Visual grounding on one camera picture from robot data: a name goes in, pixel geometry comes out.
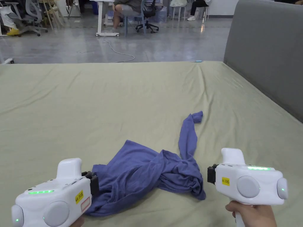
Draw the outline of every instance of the white wall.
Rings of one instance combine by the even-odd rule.
[[[238,0],[212,0],[209,15],[234,15]]]

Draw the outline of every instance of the sticker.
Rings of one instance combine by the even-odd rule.
[[[81,204],[81,212],[83,212],[88,206],[91,204],[91,198],[88,197],[82,204]]]
[[[229,186],[229,178],[222,177],[222,184]]]
[[[76,204],[78,204],[83,199],[83,190],[79,192],[79,194],[75,197]]]

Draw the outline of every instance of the hand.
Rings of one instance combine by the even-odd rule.
[[[84,218],[80,217],[70,227],[81,227],[84,224]]]
[[[225,208],[232,212],[234,218],[235,212],[239,212],[246,227],[277,227],[271,206],[251,206],[231,201]]]
[[[296,5],[303,5],[303,0],[295,2]]]

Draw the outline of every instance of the yellow shoe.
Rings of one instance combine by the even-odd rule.
[[[20,31],[19,29],[14,29],[12,28],[8,33],[6,33],[7,35],[20,35]]]

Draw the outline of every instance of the green led light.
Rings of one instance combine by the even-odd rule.
[[[50,193],[50,192],[53,192],[54,190],[48,190],[48,191],[39,191],[39,192],[29,192],[30,195],[33,195],[33,194],[41,194],[41,193]]]
[[[268,167],[257,167],[257,166],[249,166],[247,168],[253,169],[253,170],[270,170],[270,168],[268,168]]]

